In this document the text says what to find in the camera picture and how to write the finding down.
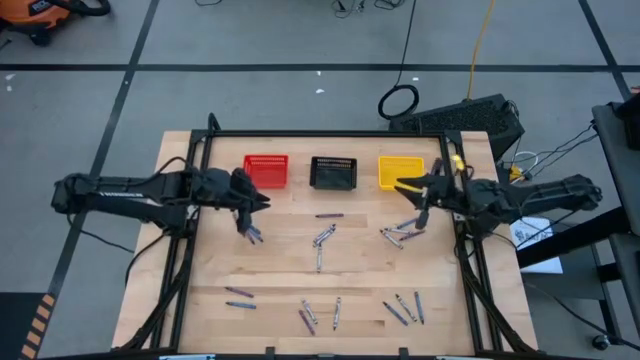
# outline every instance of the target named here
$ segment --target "black basket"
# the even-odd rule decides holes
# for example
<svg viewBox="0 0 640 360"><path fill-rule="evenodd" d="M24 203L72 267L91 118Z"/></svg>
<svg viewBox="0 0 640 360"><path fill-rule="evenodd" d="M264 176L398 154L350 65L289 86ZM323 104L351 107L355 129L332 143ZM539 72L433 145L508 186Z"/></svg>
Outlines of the black basket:
<svg viewBox="0 0 640 360"><path fill-rule="evenodd" d="M348 158L313 156L309 185L322 190L356 188L358 161Z"/></svg>

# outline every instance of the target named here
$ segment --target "table leg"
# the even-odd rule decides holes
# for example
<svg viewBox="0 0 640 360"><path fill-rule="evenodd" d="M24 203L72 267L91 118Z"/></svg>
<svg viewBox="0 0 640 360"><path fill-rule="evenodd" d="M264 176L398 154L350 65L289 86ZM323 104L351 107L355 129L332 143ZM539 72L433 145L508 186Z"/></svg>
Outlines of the table leg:
<svg viewBox="0 0 640 360"><path fill-rule="evenodd" d="M583 246L594 244L611 234L625 233L629 230L627 214L624 208L618 207L569 230L519 250L516 253L518 263L522 269L569 253Z"/></svg>

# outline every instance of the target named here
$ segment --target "black floor line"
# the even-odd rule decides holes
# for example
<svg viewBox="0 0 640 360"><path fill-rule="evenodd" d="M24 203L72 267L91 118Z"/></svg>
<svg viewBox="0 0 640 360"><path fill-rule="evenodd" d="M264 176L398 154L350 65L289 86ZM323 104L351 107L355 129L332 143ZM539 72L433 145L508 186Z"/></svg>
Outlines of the black floor line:
<svg viewBox="0 0 640 360"><path fill-rule="evenodd" d="M133 53L131 54L129 65L127 66L124 78L122 79L120 89L118 90L118 95L116 96L113 108L111 109L109 120L107 121L107 125L105 126L102 139L100 140L100 145L98 146L98 151L96 152L96 156L93 160L93 165L91 166L90 174L92 176L100 175L102 167L104 166L104 162L107 158L107 152L109 151L109 146L111 145L111 141L113 140L113 134L116 130L116 126L118 125L118 121L120 120L120 114L122 113L122 108L124 107L124 103L127 99L129 88L131 87L131 81L133 80L133 76L135 74L135 66L140 60L142 48L144 47L144 43L147 40L147 36L149 35L149 29L151 28L151 23L153 22L153 17L155 16L156 10L158 8L159 1L160 0L152 0L149 4L147 15L144 18L142 28L140 29L140 33L138 35L138 40L136 41L135 48L133 50ZM84 225L84 220L85 214L80 214L75 217L73 221L74 226L69 230L69 233L67 234L67 239L65 240L65 244L62 249L62 254L60 255L60 259L58 260L58 264L56 265L56 269L53 273L53 277L49 285L49 293L53 294L56 298L60 295L60 291L62 290L64 279L67 276L69 265L71 264L71 258L73 257L73 253L75 252L76 245L80 237L80 233L76 229L82 228L82 226Z"/></svg>
<svg viewBox="0 0 640 360"><path fill-rule="evenodd" d="M405 64L406 71L467 72L468 64ZM625 66L640 72L640 65ZM125 64L0 64L0 71L129 71ZM277 71L399 71L400 64L135 64L134 71L148 72L277 72ZM476 65L477 72L511 73L593 73L613 72L610 65Z"/></svg>
<svg viewBox="0 0 640 360"><path fill-rule="evenodd" d="M589 23L589 27L591 28L591 32L593 32L593 36L596 38L596 42L600 47L600 51L602 51L602 55L604 59L607 61L607 65L611 67L611 74L613 75L613 79L618 86L618 90L620 91L620 95L624 100L628 100L631 98L631 90L629 90L629 86L627 86L626 81L624 80L624 76L618 67L618 63L616 59L613 57L613 53L611 52L611 48L609 48L609 44L607 44L607 40L604 38L604 34L602 34L602 30L600 30L600 26L596 21L596 17L591 10L591 6L589 6L589 2L587 0L578 0L580 3L580 7L582 8L582 12L584 16L587 18L587 23Z"/></svg>
<svg viewBox="0 0 640 360"><path fill-rule="evenodd" d="M128 64L0 64L0 71L127 71Z"/></svg>
<svg viewBox="0 0 640 360"><path fill-rule="evenodd" d="M465 64L405 64L404 71L421 72L468 72L471 65ZM141 64L138 71L166 72L277 72L277 71L399 71L400 64ZM611 72L607 65L476 65L477 72L550 72L593 73Z"/></svg>

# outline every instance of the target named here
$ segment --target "gray floor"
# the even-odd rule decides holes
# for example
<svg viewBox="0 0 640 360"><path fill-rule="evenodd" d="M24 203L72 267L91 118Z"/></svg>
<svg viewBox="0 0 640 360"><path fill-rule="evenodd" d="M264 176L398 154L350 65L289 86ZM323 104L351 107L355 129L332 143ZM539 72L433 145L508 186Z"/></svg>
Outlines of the gray floor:
<svg viewBox="0 0 640 360"><path fill-rule="evenodd" d="M0 51L0 64L127 64L151 0L111 0L113 14L71 22L48 48L22 36ZM489 0L419 0L407 63L468 64ZM636 0L590 0L619 64L640 65ZM395 11L369 4L340 20L329 0L225 0L199 8L161 0L140 64L398 63L410 1ZM8 36L0 34L0 41ZM497 0L479 64L606 65L577 0ZM15 74L11 80L5 76ZM88 172L109 119L123 72L0 71L0 291L46 291L68 226L49 207L52 184ZM130 84L103 174L144 176L153 170L162 133L204 127L216 113L225 129L384 129L379 98L396 72L137 72ZM640 74L625 73L631 85ZM405 72L419 109L460 101L467 72ZM591 106L620 101L609 73L480 72L474 97L502 93L520 109L521 150L555 148L586 128ZM393 98L401 109L406 99ZM604 191L602 206L576 214L587 220L619 205L602 148L593 141L548 168L539 181L581 173ZM134 247L139 225L90 214L85 229ZM607 244L602 257L610 258ZM41 356L109 349L130 255L81 237ZM612 286L625 336L638 342L620 284ZM629 349L592 350L594 331L556 304L528 293L538 341L554 354L628 359ZM602 323L596 302L568 300Z"/></svg>

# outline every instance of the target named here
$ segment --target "red basket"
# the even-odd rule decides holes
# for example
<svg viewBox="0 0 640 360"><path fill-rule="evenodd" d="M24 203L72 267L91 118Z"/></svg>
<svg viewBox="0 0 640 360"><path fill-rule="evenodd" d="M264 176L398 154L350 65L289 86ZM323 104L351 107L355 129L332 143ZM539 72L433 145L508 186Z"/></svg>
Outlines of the red basket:
<svg viewBox="0 0 640 360"><path fill-rule="evenodd" d="M280 189L287 185L287 155L245 155L244 171L258 188Z"/></svg>

